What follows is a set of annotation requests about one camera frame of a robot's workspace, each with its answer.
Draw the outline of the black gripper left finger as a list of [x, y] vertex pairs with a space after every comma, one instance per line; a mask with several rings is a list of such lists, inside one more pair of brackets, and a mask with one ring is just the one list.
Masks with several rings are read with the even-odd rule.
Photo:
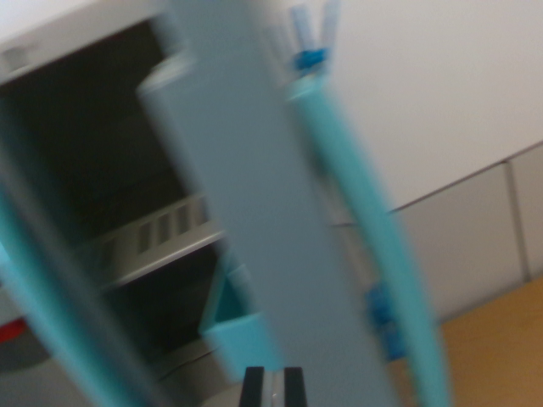
[[262, 407], [264, 405], [264, 377], [265, 368], [263, 366], [246, 368], [239, 407]]

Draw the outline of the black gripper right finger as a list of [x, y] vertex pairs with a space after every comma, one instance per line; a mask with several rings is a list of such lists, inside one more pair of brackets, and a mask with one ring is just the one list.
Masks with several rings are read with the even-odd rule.
[[284, 406], [307, 407], [305, 379], [301, 367], [286, 367], [283, 371]]

